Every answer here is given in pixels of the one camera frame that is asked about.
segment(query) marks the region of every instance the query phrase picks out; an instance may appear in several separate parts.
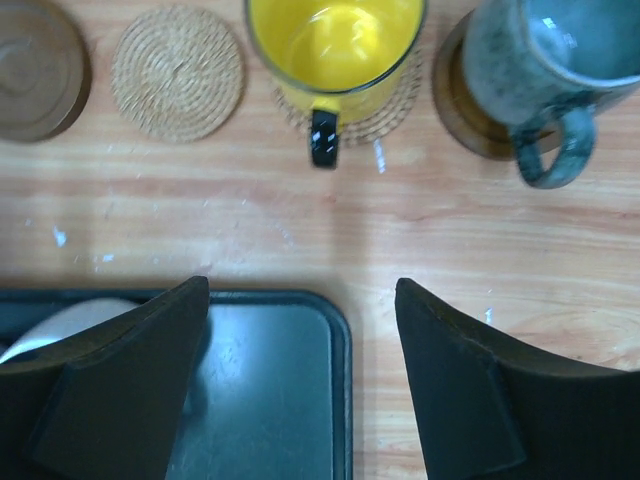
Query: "wooden coaster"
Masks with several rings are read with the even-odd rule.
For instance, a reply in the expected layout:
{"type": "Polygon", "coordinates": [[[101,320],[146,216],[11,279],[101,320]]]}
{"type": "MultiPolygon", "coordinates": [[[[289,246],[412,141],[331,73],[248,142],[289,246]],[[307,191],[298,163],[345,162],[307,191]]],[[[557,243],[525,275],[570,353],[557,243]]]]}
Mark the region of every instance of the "wooden coaster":
{"type": "MultiPolygon", "coordinates": [[[[462,47],[471,15],[464,17],[440,47],[432,70],[433,100],[449,133],[464,147],[493,160],[512,160],[513,148],[504,125],[476,103],[464,79],[462,47]]],[[[548,152],[560,144],[559,135],[541,134],[539,148],[548,152]]]]}
{"type": "MultiPolygon", "coordinates": [[[[345,124],[340,134],[341,146],[372,143],[391,133],[407,118],[418,98],[423,75],[424,49],[419,42],[413,48],[407,59],[407,67],[387,104],[365,120],[345,124]]],[[[310,115],[291,105],[277,86],[274,88],[273,98],[289,125],[301,135],[308,135],[311,127],[310,115]]]]}
{"type": "Polygon", "coordinates": [[[124,118],[153,137],[187,143],[206,137],[240,100],[240,48],[213,12],[176,5],[138,17],[122,36],[111,85],[124,118]]]}
{"type": "Polygon", "coordinates": [[[44,0],[0,0],[0,138],[35,142],[66,130],[89,97],[79,31],[44,0]]]}

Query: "brown wooden coaster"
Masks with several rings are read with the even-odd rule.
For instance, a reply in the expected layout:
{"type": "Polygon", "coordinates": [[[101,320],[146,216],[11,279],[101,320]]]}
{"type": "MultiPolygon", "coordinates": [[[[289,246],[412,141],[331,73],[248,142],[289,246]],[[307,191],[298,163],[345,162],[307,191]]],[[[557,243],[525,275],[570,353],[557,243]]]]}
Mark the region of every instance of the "brown wooden coaster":
{"type": "Polygon", "coordinates": [[[66,130],[89,97],[76,26],[44,0],[0,0],[0,138],[35,142],[66,130]]]}
{"type": "MultiPolygon", "coordinates": [[[[424,48],[418,42],[407,58],[406,69],[387,104],[365,120],[343,125],[340,134],[341,146],[353,147],[372,143],[391,133],[407,118],[420,92],[423,54],[424,48]]],[[[273,98],[289,125],[301,135],[308,135],[311,127],[310,115],[291,105],[277,86],[274,87],[273,98]]]]}
{"type": "MultiPolygon", "coordinates": [[[[464,79],[462,47],[473,12],[465,16],[440,47],[432,70],[433,100],[449,133],[464,147],[485,158],[512,160],[511,139],[504,125],[490,118],[476,103],[464,79]]],[[[559,135],[543,132],[542,152],[560,145],[559,135]]]]}
{"type": "Polygon", "coordinates": [[[199,140],[220,127],[244,88],[232,33],[215,13],[187,5],[138,17],[120,40],[111,74],[122,116],[174,143],[199,140]]]}

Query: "wooden surface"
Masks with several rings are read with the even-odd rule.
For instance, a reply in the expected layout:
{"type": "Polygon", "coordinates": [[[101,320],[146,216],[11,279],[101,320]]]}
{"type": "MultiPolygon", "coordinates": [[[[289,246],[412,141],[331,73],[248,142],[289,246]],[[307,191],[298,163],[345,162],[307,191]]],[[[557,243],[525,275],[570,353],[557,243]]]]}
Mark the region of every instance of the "wooden surface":
{"type": "MultiPolygon", "coordinates": [[[[89,38],[94,87],[62,136],[0,144],[3,285],[169,286],[198,273],[329,296],[354,336],[357,478],[425,477],[393,310],[399,277],[553,352],[640,364],[640,97],[600,119],[588,171],[558,191],[531,190],[513,164],[455,143],[428,81],[383,141],[386,173],[370,146],[343,150],[335,173],[312,171],[271,102],[239,0],[194,2],[232,25],[249,81],[229,123],[186,147],[139,134],[110,94],[119,35],[156,2],[61,3],[89,38]]],[[[428,64],[475,3],[432,2],[428,64]]]]}

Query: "mug handle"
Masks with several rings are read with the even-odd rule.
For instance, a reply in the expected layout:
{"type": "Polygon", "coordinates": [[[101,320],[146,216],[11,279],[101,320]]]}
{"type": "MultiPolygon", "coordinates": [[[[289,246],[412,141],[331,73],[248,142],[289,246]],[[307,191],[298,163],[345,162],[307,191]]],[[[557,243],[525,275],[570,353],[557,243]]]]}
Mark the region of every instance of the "mug handle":
{"type": "Polygon", "coordinates": [[[516,128],[510,132],[520,174],[531,187],[564,187],[573,182],[589,162],[597,136],[589,108],[576,107],[561,115],[558,121],[562,128],[562,146],[546,171],[537,145],[541,128],[516,128]]]}
{"type": "Polygon", "coordinates": [[[335,170],[338,166],[338,115],[313,110],[311,118],[311,160],[317,168],[335,170]]]}

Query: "tray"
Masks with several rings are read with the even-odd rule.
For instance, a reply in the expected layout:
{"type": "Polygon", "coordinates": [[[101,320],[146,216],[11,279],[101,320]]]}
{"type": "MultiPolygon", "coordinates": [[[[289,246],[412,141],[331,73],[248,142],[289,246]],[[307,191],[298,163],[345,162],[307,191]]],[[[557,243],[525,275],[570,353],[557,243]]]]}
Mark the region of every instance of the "tray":
{"type": "MultiPolygon", "coordinates": [[[[159,290],[0,292],[0,340],[83,300],[159,290]]],[[[351,334],[303,291],[212,291],[166,480],[353,478],[351,334]]]]}

